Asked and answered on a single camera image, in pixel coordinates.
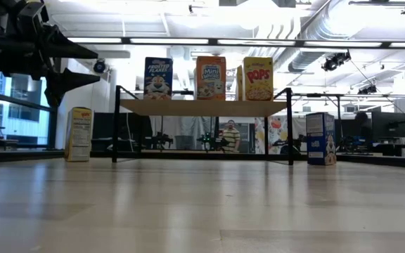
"wooden floor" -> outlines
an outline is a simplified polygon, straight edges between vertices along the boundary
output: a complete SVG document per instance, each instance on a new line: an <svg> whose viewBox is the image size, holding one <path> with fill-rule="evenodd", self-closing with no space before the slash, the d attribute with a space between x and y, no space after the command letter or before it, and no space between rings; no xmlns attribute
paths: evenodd
<svg viewBox="0 0 405 253"><path fill-rule="evenodd" d="M405 253L405 169L1 163L0 252Z"/></svg>

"security camera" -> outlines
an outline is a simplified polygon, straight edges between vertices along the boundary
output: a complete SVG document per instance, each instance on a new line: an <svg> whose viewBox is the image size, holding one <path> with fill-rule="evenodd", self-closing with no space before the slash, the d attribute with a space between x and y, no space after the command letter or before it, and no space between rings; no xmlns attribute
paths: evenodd
<svg viewBox="0 0 405 253"><path fill-rule="evenodd" d="M104 59L98 59L93 66L93 71L95 73L103 74L107 70L107 65Z"/></svg>

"wooden shelf board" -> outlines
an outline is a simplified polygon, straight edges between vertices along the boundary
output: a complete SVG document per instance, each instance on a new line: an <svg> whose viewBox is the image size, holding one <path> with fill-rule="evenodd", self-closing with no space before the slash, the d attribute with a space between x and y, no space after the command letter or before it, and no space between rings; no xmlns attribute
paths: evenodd
<svg viewBox="0 0 405 253"><path fill-rule="evenodd" d="M273 101L122 99L120 105L143 116L268 117L286 109Z"/></svg>

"striped shirt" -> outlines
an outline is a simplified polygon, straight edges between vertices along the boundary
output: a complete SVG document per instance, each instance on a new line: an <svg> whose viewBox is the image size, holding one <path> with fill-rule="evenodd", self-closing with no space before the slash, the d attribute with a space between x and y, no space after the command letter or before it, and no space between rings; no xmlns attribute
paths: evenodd
<svg viewBox="0 0 405 253"><path fill-rule="evenodd" d="M223 130L223 138L229 142L229 144L223 147L224 152L233 153L236 148L236 142L240 140L240 132L237 129L225 129Z"/></svg>

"corn pops box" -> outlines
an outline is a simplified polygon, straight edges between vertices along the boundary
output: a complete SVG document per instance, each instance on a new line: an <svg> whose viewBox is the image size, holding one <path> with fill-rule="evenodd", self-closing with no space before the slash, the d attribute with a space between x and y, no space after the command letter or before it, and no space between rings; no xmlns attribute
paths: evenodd
<svg viewBox="0 0 405 253"><path fill-rule="evenodd" d="M273 100L273 58L243 59L243 100Z"/></svg>
<svg viewBox="0 0 405 253"><path fill-rule="evenodd" d="M145 59L143 99L172 99L173 60L169 58Z"/></svg>
<svg viewBox="0 0 405 253"><path fill-rule="evenodd" d="M243 68L242 66L237 67L237 89L236 89L236 100L243 100Z"/></svg>
<svg viewBox="0 0 405 253"><path fill-rule="evenodd" d="M226 59L218 56L196 58L196 99L226 100Z"/></svg>

